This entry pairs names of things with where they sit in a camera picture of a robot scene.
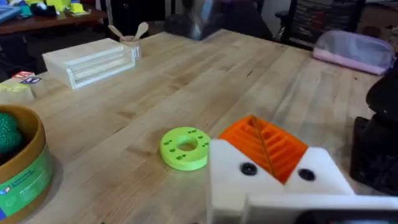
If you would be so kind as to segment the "left gripper white and orange left finger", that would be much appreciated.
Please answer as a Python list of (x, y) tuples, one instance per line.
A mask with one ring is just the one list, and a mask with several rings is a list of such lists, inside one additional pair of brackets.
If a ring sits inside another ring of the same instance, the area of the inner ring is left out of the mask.
[(283, 185), (268, 173), (265, 138), (280, 129), (253, 115), (227, 127), (208, 150), (207, 222), (239, 223), (252, 194), (282, 194)]

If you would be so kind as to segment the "left gripper white and orange right finger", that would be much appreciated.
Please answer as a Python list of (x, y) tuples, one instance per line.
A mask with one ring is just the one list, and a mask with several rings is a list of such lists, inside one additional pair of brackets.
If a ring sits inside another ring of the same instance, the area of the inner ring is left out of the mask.
[(268, 165), (253, 182), (253, 192), (267, 194), (353, 195), (354, 190), (322, 147), (304, 144), (295, 136), (252, 117)]

